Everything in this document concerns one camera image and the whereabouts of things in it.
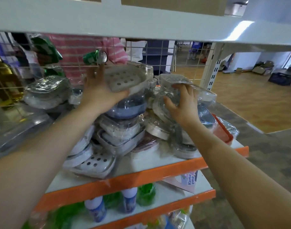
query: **gray floor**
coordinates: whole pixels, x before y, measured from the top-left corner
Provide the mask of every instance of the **gray floor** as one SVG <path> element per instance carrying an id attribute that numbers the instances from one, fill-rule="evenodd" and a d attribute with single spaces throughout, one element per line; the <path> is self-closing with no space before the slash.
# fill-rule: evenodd
<path id="1" fill-rule="evenodd" d="M 249 146 L 248 160 L 291 192 L 291 129 L 261 134 L 219 103 L 210 111 L 235 125 L 240 131 L 237 140 Z M 195 229 L 243 228 L 210 170 L 202 172 L 216 189 L 216 198 L 194 205 L 191 219 Z"/>

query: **black crate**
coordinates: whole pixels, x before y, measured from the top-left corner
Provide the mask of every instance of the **black crate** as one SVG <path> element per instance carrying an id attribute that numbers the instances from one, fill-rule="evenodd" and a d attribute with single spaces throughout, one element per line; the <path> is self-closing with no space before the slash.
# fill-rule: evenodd
<path id="1" fill-rule="evenodd" d="M 291 75 L 281 72 L 272 73 L 268 81 L 281 86 L 289 86 L 291 84 Z"/>

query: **wire grid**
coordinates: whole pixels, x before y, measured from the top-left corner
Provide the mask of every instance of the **wire grid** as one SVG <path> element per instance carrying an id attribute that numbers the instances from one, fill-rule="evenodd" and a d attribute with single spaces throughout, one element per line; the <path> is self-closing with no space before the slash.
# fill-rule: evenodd
<path id="1" fill-rule="evenodd" d="M 156 74 L 169 73 L 170 71 L 170 73 L 181 74 L 196 84 L 200 83 L 203 69 L 206 66 L 201 60 L 208 56 L 211 50 L 210 45 L 204 46 L 204 43 L 201 48 L 194 49 L 192 48 L 192 42 L 186 45 L 182 41 L 160 40 L 159 42 L 161 42 L 161 44 L 159 43 L 159 46 L 151 47 L 148 46 L 148 44 L 153 40 L 141 40 L 145 41 L 145 46 L 141 47 L 136 46 L 136 42 L 125 41 L 121 43 L 119 38 L 62 34 L 45 34 L 45 36 L 49 37 L 50 41 L 63 56 L 63 60 L 53 65 L 63 69 L 72 86 L 83 83 L 82 74 L 86 73 L 87 68 L 97 67 L 97 65 L 85 65 L 83 62 L 83 56 L 86 53 L 93 52 L 95 49 L 102 49 L 107 52 L 109 56 L 109 61 L 106 63 L 107 67 L 121 65 L 125 63 L 128 57 L 130 61 L 140 61 L 147 65 L 152 65 L 154 73 Z M 15 75 L 19 78 L 21 85 L 8 86 L 7 82 L 0 80 L 0 91 L 4 91 L 11 102 L 11 104 L 6 105 L 6 108 L 0 104 L 0 108 L 5 110 L 9 107 L 13 107 L 21 116 L 21 119 L 23 119 L 24 114 L 17 107 L 19 101 L 13 97 L 13 90 L 17 92 L 18 89 L 25 88 L 28 79 L 24 77 L 23 73 L 32 73 L 35 79 L 44 77 L 45 66 L 39 64 L 38 61 L 40 61 L 40 59 L 37 60 L 36 56 L 34 57 L 34 63 L 29 61 L 29 66 L 16 66 L 17 57 L 14 57 L 13 53 L 15 51 L 21 52 L 22 50 L 26 53 L 26 50 L 23 49 L 24 46 L 29 46 L 31 50 L 36 51 L 37 45 L 31 44 L 29 38 L 28 44 L 18 44 L 9 36 L 7 36 L 7 39 L 4 39 L 2 36 L 1 38 L 3 40 L 0 43 L 3 50 L 7 53 L 5 59 L 8 61 L 8 64 L 10 64 L 12 71 L 14 71 Z M 27 53 L 29 56 L 30 54 L 33 54 L 33 56 L 35 55 L 33 52 L 30 53 L 27 51 Z"/>

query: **left hand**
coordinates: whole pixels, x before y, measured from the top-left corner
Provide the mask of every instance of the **left hand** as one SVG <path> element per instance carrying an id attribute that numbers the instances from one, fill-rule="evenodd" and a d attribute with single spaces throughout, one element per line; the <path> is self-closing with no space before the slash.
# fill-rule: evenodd
<path id="1" fill-rule="evenodd" d="M 104 64 L 98 67 L 96 75 L 94 67 L 88 69 L 79 108 L 100 115 L 110 110 L 120 100 L 128 97 L 129 90 L 112 92 L 109 89 L 104 79 L 104 70 Z"/>

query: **white metal shelf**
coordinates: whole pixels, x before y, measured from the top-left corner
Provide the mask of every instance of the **white metal shelf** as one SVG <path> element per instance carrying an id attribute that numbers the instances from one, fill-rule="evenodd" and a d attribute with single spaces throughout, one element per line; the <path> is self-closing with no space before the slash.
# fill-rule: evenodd
<path id="1" fill-rule="evenodd" d="M 90 216 L 88 215 L 79 215 L 73 220 L 72 229 L 89 229 L 97 226 L 101 226 L 113 221 L 121 220 L 123 218 L 136 215 L 166 204 L 170 204 L 175 201 L 179 201 L 185 198 L 192 197 L 194 195 L 198 195 L 200 193 L 204 193 L 207 191 L 211 191 L 213 188 L 206 180 L 201 171 L 197 173 L 196 185 L 195 185 L 195 193 L 190 193 L 188 191 L 182 190 L 180 188 L 174 187 L 164 182 L 156 183 L 156 196 L 155 202 L 150 206 L 139 206 L 136 205 L 136 209 L 130 213 L 126 214 L 121 212 L 119 209 L 110 209 L 107 210 L 107 215 L 105 219 L 100 223 L 95 223 L 92 221 Z"/>
<path id="2" fill-rule="evenodd" d="M 242 148 L 243 145 L 237 140 L 234 140 L 231 147 L 236 149 Z M 160 166 L 185 161 L 184 159 L 175 157 L 170 151 L 171 149 L 168 144 L 166 142 L 161 142 L 157 153 L 154 153 L 149 159 L 142 160 L 142 162 L 140 162 L 140 160 L 131 160 L 129 156 L 122 157 L 118 165 L 112 171 L 113 175 L 111 177 L 118 177 L 121 175 L 136 173 L 147 169 L 153 169 Z M 94 178 L 76 176 L 73 173 L 61 170 L 48 187 L 46 193 L 85 185 L 94 181 L 96 181 Z"/>
<path id="3" fill-rule="evenodd" d="M 291 46 L 291 25 L 124 6 L 121 0 L 0 0 L 0 31 Z"/>

